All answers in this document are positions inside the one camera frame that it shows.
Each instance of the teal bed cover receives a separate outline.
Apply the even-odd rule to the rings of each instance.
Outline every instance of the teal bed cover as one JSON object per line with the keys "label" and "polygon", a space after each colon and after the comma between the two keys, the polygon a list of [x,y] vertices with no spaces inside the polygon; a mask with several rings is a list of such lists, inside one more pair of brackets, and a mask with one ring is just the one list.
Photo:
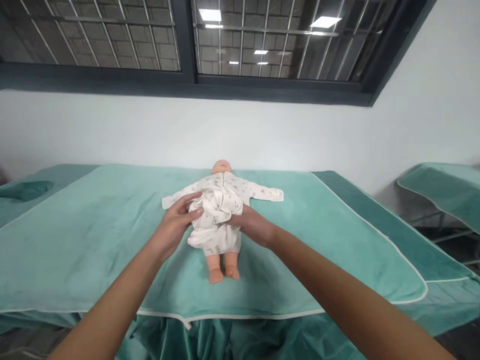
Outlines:
{"label": "teal bed cover", "polygon": [[[30,201],[0,197],[0,326],[74,326],[150,237],[164,213],[162,197],[208,173],[60,165],[23,179],[53,186]],[[252,207],[431,334],[479,315],[478,278],[338,174],[235,174],[282,189],[284,202],[255,200]],[[15,185],[0,187],[0,196]],[[204,255],[183,241],[118,356],[288,358],[300,347],[307,357],[361,358],[285,266],[245,237],[239,270],[240,281],[209,285]]]}
{"label": "teal bed cover", "polygon": [[398,178],[397,183],[429,199],[480,234],[480,170],[469,165],[424,162]]}

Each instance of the doll foot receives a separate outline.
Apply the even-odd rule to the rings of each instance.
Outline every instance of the doll foot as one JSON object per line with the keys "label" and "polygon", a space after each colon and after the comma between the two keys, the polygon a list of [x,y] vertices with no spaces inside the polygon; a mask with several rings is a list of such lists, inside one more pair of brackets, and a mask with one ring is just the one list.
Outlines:
{"label": "doll foot", "polygon": [[240,280],[239,269],[233,265],[225,266],[225,275],[229,278]]}
{"label": "doll foot", "polygon": [[210,270],[210,277],[208,278],[208,280],[210,281],[210,284],[221,283],[224,280],[224,275],[219,268],[212,269]]}

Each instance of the doll leg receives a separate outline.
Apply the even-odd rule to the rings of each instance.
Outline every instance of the doll leg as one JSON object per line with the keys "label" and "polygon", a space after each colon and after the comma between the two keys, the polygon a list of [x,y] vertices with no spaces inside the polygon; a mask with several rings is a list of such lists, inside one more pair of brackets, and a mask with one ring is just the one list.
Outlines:
{"label": "doll leg", "polygon": [[220,255],[209,255],[206,257],[206,264],[210,270],[210,277],[208,280],[210,284],[221,283],[224,280],[224,275],[220,270]]}
{"label": "doll leg", "polygon": [[240,280],[239,269],[237,268],[237,259],[239,254],[237,252],[225,253],[225,275],[229,278]]}

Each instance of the baby onesie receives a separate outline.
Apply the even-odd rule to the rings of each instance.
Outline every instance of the baby onesie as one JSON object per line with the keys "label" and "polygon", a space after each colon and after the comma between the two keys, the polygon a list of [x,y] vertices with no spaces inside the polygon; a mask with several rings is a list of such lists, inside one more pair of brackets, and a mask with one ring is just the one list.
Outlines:
{"label": "baby onesie", "polygon": [[258,185],[231,172],[219,172],[164,197],[162,207],[167,210],[182,196],[196,192],[201,192],[201,197],[191,202],[189,211],[203,208],[203,214],[192,221],[193,231],[188,244],[203,249],[205,256],[240,251],[240,227],[224,222],[232,214],[241,215],[243,205],[250,205],[250,198],[273,202],[284,200],[284,192],[280,189]]}

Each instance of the onesie sleeve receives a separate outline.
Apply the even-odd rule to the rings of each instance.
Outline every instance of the onesie sleeve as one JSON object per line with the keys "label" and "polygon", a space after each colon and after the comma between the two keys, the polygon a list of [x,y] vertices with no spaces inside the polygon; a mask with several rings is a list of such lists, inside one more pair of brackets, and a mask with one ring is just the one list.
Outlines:
{"label": "onesie sleeve", "polygon": [[274,202],[284,200],[284,192],[280,189],[258,185],[251,181],[248,182],[248,188],[250,189],[250,196],[254,199]]}
{"label": "onesie sleeve", "polygon": [[198,181],[197,181],[197,182],[194,182],[193,184],[184,187],[182,190],[177,191],[177,192],[174,193],[173,195],[164,197],[164,198],[161,200],[161,207],[162,207],[164,210],[170,209],[170,207],[171,207],[173,204],[175,204],[175,203],[177,202],[177,200],[180,199],[182,196],[188,195],[188,194],[193,194],[194,192],[196,192],[196,191],[197,191],[198,183],[199,183]]}

